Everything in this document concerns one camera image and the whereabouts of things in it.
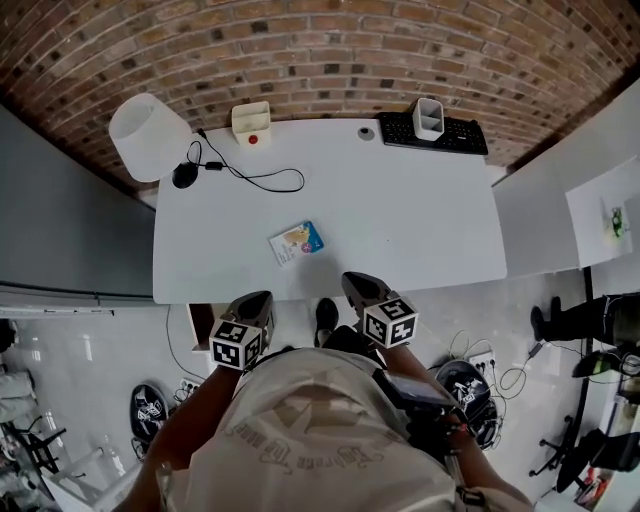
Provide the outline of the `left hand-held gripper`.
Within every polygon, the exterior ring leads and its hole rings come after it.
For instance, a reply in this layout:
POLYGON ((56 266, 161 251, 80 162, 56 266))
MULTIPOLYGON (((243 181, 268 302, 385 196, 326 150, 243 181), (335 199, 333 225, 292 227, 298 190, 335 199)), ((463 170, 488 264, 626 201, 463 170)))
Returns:
POLYGON ((209 337, 212 360, 219 366, 250 370, 270 346, 272 307, 270 291, 252 292, 235 299, 225 311, 226 320, 216 320, 212 328, 209 337))

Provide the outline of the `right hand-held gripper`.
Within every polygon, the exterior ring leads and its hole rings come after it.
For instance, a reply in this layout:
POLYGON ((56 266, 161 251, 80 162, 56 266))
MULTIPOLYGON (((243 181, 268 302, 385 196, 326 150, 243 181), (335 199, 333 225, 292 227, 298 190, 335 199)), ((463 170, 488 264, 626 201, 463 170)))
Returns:
POLYGON ((393 348, 416 336, 418 311, 383 280, 364 273, 344 273, 343 292, 358 316, 356 330, 369 343, 393 348))

